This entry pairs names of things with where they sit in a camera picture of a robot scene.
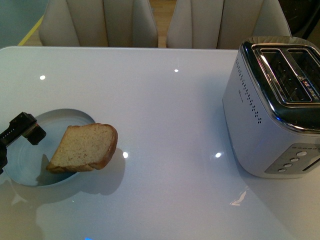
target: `bread slice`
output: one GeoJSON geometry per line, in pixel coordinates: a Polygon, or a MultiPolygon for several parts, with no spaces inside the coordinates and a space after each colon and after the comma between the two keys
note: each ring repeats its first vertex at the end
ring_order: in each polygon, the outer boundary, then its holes
{"type": "Polygon", "coordinates": [[[100,170],[111,160],[117,141],[117,130],[109,124],[68,126],[46,169],[51,173],[100,170]]]}

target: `stainless steel toaster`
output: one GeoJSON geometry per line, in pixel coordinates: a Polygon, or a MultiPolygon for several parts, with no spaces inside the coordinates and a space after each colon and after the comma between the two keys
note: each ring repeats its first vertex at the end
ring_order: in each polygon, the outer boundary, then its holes
{"type": "Polygon", "coordinates": [[[249,173],[300,178],[320,165],[320,51],[311,42],[245,40],[222,101],[233,152],[249,173]]]}

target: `bread crust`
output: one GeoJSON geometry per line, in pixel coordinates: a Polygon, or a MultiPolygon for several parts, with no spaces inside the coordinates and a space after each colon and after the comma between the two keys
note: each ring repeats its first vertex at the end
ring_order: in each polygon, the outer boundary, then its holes
{"type": "MultiPolygon", "coordinates": [[[[65,172],[89,172],[94,169],[96,169],[96,170],[103,169],[110,162],[110,160],[112,159],[112,156],[114,155],[114,153],[116,151],[117,142],[118,142],[118,132],[112,125],[109,125],[109,124],[91,123],[88,125],[94,125],[94,124],[104,125],[106,127],[111,128],[111,130],[112,130],[111,143],[110,143],[109,148],[106,151],[105,155],[102,157],[102,159],[100,159],[99,161],[96,161],[95,163],[89,163],[89,164],[77,165],[77,166],[73,166],[73,165],[58,166],[50,161],[48,166],[46,167],[46,169],[53,174],[59,174],[59,173],[65,173],[65,172]]],[[[80,126],[69,126],[69,128],[79,128],[79,127],[80,126]]]]}

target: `white chair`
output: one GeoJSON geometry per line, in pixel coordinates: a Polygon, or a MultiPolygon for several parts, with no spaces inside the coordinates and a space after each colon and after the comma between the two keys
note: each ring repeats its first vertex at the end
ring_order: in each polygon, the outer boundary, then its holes
{"type": "Polygon", "coordinates": [[[278,0],[177,0],[166,46],[238,49],[251,36],[291,36],[278,0]]]}
{"type": "Polygon", "coordinates": [[[148,0],[49,0],[39,37],[44,46],[158,47],[148,0]]]}

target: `white table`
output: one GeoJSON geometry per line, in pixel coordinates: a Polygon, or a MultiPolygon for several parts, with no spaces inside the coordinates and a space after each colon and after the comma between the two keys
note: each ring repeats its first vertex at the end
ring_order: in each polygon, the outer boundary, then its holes
{"type": "Polygon", "coordinates": [[[1,174],[0,238],[318,240],[320,169],[262,179],[234,159],[222,96],[236,54],[1,49],[0,130],[22,111],[70,108],[112,124],[119,138],[104,169],[56,186],[1,174]]]}

